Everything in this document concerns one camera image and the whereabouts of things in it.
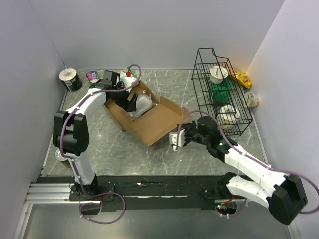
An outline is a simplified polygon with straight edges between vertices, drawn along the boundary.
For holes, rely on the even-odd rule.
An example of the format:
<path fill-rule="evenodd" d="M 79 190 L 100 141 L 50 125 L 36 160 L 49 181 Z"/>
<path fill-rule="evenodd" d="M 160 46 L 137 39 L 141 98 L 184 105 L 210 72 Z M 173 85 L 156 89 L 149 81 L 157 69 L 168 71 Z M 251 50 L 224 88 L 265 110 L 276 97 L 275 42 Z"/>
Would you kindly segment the clear plastic package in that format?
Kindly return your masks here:
<path fill-rule="evenodd" d="M 126 115 L 131 120 L 136 120 L 148 110 L 153 107 L 153 102 L 151 98 L 151 94 L 147 94 L 145 91 L 142 91 L 138 94 L 137 101 L 136 101 L 136 110 L 133 112 L 126 112 Z"/>

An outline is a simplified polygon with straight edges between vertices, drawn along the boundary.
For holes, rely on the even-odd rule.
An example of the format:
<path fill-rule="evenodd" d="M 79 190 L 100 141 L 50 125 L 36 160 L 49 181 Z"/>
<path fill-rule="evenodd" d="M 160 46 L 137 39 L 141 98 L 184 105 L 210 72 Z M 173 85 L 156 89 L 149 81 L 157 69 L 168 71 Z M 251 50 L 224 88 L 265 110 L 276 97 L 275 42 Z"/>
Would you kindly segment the brown cardboard express box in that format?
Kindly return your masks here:
<path fill-rule="evenodd" d="M 134 92 L 142 93 L 143 91 L 151 96 L 155 105 L 136 120 L 131 120 L 126 112 L 112 100 L 104 103 L 103 108 L 121 131 L 126 131 L 142 144 L 151 146 L 176 129 L 189 110 L 164 96 L 157 99 L 143 81 L 133 87 L 130 96 Z"/>

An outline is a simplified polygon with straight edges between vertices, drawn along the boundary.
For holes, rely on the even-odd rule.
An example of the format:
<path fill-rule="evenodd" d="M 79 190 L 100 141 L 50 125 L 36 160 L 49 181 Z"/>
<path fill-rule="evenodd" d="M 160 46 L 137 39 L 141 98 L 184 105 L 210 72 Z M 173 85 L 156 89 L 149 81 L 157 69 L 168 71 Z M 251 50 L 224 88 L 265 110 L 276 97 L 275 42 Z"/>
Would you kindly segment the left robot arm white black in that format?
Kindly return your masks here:
<path fill-rule="evenodd" d="M 108 100 L 126 112 L 137 109 L 138 93 L 132 88 L 139 83 L 134 78 L 125 84 L 120 74 L 106 70 L 104 77 L 90 85 L 87 93 L 74 106 L 54 115 L 53 144 L 57 147 L 56 159 L 68 161 L 75 177 L 75 189 L 87 200 L 94 200 L 99 194 L 98 180 L 89 163 L 86 150 L 90 136 L 87 118 Z"/>

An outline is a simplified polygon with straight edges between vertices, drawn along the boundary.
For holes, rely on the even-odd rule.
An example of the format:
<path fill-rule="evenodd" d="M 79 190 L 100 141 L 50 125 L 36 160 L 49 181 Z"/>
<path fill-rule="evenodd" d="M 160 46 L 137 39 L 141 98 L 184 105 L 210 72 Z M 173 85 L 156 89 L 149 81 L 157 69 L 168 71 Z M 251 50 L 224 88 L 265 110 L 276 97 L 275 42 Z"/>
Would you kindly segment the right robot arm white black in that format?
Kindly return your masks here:
<path fill-rule="evenodd" d="M 218 194 L 222 198 L 241 196 L 267 208 L 280 223 L 289 225 L 301 213 L 308 200 L 299 176 L 275 171 L 249 154 L 237 142 L 220 132 L 210 116 L 182 124 L 179 146 L 196 142 L 206 146 L 209 154 L 248 176 L 244 179 L 234 173 L 222 176 Z"/>

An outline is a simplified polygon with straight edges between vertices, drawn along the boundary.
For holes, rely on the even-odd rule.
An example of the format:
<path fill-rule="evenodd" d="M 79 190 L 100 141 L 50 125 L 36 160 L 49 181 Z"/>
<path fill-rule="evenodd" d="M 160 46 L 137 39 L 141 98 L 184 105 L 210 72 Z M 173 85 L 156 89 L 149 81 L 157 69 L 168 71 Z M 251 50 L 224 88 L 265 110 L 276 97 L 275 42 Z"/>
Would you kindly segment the green white chips bag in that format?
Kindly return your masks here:
<path fill-rule="evenodd" d="M 132 70 L 132 69 L 129 69 L 129 67 L 126 67 L 125 69 L 119 71 L 120 81 L 122 81 L 122 82 L 124 81 L 124 78 L 127 76 L 127 72 L 129 72 L 130 76 L 132 76 L 134 78 L 138 77 L 138 73 L 139 73 L 138 70 Z"/>

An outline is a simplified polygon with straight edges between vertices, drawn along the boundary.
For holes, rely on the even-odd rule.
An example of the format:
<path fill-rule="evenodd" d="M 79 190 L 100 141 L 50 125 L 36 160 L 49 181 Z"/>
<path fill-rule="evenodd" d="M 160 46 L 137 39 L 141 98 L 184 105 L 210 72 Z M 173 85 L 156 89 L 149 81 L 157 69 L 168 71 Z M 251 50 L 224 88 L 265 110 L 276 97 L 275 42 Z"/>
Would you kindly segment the white cup in rack front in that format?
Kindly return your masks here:
<path fill-rule="evenodd" d="M 240 111 L 232 105 L 223 106 L 217 116 L 220 127 L 223 130 L 230 130 L 240 118 Z"/>

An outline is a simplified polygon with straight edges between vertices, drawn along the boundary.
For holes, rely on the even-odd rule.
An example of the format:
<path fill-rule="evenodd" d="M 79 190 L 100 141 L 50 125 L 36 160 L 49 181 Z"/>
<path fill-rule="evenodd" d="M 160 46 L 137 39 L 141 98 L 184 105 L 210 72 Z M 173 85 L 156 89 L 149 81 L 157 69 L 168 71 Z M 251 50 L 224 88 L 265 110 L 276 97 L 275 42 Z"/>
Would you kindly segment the green lidded container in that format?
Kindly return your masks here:
<path fill-rule="evenodd" d="M 224 105 L 228 103 L 233 85 L 230 80 L 224 80 L 221 84 L 211 84 L 211 96 L 214 104 Z"/>

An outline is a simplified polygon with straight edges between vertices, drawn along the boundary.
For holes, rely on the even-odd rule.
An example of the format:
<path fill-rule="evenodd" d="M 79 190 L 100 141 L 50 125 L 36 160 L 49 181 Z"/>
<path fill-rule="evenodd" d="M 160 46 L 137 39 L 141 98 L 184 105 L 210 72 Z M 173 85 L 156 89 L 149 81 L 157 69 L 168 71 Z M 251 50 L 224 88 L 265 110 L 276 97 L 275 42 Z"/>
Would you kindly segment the purple small yogurt cup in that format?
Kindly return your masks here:
<path fill-rule="evenodd" d="M 86 73 L 86 77 L 88 79 L 89 85 L 92 85 L 99 80 L 98 72 L 97 71 L 89 71 Z"/>

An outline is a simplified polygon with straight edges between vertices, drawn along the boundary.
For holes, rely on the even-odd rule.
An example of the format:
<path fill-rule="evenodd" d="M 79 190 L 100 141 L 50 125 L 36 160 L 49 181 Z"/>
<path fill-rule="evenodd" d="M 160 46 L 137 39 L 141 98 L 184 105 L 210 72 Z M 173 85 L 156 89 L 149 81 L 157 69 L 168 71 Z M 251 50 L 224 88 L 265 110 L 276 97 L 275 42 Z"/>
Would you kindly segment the yellow white yogurt cup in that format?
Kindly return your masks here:
<path fill-rule="evenodd" d="M 252 92 L 246 92 L 242 98 L 242 104 L 245 108 L 256 107 L 259 103 L 259 97 Z"/>

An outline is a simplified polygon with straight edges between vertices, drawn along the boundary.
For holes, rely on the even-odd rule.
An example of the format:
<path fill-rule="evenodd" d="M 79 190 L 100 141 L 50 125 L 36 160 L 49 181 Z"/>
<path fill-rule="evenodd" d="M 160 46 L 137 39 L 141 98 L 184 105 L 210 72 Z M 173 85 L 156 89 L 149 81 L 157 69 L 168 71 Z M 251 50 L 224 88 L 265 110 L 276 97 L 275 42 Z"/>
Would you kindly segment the white yogurt cup in rack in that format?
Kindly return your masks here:
<path fill-rule="evenodd" d="M 210 81 L 214 84 L 221 84 L 228 77 L 228 71 L 221 66 L 210 68 Z"/>

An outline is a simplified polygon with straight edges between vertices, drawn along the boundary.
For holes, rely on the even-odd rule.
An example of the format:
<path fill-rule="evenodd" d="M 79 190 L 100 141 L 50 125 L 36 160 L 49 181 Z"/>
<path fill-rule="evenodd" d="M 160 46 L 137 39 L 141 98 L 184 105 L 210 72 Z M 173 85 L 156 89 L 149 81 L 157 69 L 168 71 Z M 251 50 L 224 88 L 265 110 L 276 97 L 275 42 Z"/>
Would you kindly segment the black can white lid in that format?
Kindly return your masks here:
<path fill-rule="evenodd" d="M 67 68 L 59 73 L 59 79 L 66 89 L 70 92 L 75 92 L 79 90 L 82 86 L 82 81 L 80 80 L 77 71 L 73 68 Z"/>

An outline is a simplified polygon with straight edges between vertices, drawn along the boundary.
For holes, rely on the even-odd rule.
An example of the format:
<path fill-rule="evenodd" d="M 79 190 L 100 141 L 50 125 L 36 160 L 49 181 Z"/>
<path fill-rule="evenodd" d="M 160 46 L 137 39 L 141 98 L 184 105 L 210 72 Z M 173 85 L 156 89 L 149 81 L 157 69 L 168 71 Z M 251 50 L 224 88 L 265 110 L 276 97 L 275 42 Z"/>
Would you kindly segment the yellow chips bag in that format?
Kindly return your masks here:
<path fill-rule="evenodd" d="M 246 73 L 240 72 L 238 70 L 233 70 L 231 67 L 226 67 L 226 69 L 232 80 L 245 87 L 246 89 L 249 89 L 251 87 L 252 83 Z"/>

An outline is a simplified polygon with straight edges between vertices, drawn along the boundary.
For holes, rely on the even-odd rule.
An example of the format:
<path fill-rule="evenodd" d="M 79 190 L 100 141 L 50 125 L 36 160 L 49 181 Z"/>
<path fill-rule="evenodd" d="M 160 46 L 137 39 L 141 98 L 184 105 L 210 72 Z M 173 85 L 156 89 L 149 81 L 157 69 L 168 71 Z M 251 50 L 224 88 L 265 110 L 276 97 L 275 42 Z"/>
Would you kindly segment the metal tin can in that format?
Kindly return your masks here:
<path fill-rule="evenodd" d="M 71 168 L 68 158 L 63 157 L 59 149 L 57 149 L 55 152 L 55 158 L 57 161 L 63 164 L 66 168 Z"/>

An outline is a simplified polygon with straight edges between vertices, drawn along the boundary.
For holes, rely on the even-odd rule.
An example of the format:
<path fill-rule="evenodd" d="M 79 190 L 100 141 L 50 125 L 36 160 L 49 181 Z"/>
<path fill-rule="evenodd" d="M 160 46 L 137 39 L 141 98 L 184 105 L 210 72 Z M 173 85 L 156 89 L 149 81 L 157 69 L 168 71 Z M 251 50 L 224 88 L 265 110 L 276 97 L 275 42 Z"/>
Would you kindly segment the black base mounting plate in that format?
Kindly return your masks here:
<path fill-rule="evenodd" d="M 116 210 L 193 209 L 215 210 L 221 202 L 227 206 L 241 200 L 231 194 L 222 176 L 98 176 L 91 186 L 71 187 L 69 200 L 81 204 L 84 214 L 90 210 L 102 212 Z"/>

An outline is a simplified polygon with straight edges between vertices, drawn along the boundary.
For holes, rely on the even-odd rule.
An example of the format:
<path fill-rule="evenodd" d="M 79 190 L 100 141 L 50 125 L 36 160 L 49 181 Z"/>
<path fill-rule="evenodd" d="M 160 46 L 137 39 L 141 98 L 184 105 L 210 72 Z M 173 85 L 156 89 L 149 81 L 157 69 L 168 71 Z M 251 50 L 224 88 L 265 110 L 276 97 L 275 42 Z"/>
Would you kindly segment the aluminium rail frame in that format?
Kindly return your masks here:
<path fill-rule="evenodd" d="M 22 239 L 24 237 L 30 213 L 35 204 L 84 204 L 92 202 L 82 196 L 70 199 L 71 195 L 74 195 L 70 189 L 72 185 L 72 183 L 32 183 L 13 238 Z"/>

